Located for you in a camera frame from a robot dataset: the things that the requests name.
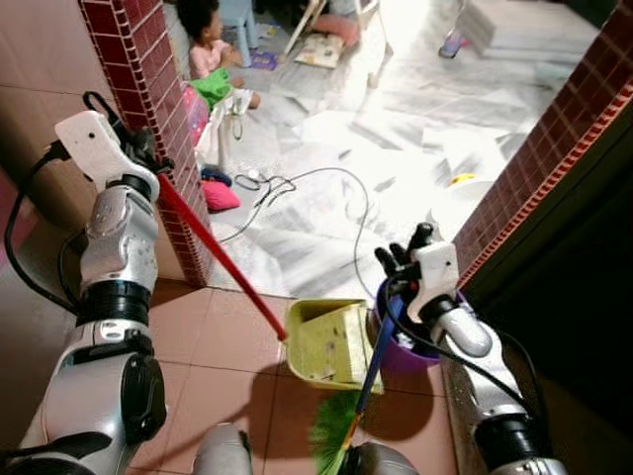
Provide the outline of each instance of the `blue broom handle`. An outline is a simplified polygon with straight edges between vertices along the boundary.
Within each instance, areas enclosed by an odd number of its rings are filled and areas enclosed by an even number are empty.
[[[379,299],[380,294],[383,292],[384,285],[381,286],[378,291]],[[400,312],[403,308],[403,301],[400,297],[394,299],[394,306],[392,307],[392,314],[398,318],[400,316]],[[375,312],[378,312],[378,304],[376,305]],[[383,316],[383,324],[380,327],[380,331],[378,333],[378,338],[376,339],[376,344],[374,345],[374,354],[372,355],[372,359],[369,363],[369,369],[367,370],[367,376],[365,376],[365,382],[363,383],[363,389],[360,392],[360,398],[358,399],[358,403],[356,404],[356,414],[361,414],[367,408],[367,403],[369,401],[369,395],[372,392],[372,387],[374,386],[374,382],[376,381],[376,376],[378,375],[378,370],[380,369],[380,365],[383,360],[383,356],[385,351],[387,350],[387,345],[389,344],[389,340],[392,337],[392,333],[394,332],[394,327],[396,325],[389,318],[388,315]]]

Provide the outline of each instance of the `pink shirt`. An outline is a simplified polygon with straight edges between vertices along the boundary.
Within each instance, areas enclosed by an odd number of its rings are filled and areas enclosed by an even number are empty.
[[[222,40],[215,40],[211,49],[193,45],[189,50],[191,78],[202,79],[218,69],[222,60],[222,51],[226,47],[228,47],[228,43]]]

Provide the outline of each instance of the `child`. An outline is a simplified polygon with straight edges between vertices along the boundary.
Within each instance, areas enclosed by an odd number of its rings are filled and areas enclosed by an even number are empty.
[[[221,40],[223,25],[219,10],[218,0],[178,0],[178,18],[194,40],[189,50],[192,79],[205,78],[219,67],[241,65],[239,52]],[[240,88],[244,79],[235,77],[230,84]],[[259,95],[248,92],[248,96],[249,107],[256,109],[261,101]]]

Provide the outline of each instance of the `red brick wall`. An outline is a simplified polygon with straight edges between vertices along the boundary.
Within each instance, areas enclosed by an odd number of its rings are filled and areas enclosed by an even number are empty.
[[[170,180],[207,222],[162,1],[78,1],[123,120],[132,129],[151,127],[158,158],[176,164]],[[172,210],[160,201],[158,209],[188,281],[206,285],[211,256]]]
[[[462,285],[582,159],[633,96],[633,0],[622,0],[523,146],[455,237]]]

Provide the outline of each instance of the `yellow object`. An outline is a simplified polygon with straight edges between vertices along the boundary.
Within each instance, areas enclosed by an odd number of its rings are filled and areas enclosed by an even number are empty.
[[[359,390],[372,358],[363,300],[302,300],[286,315],[288,366],[321,389]],[[385,391],[380,375],[373,393]]]
[[[461,183],[462,181],[472,180],[473,178],[475,178],[475,174],[473,173],[462,173],[461,175],[457,175],[453,178],[448,186]]]

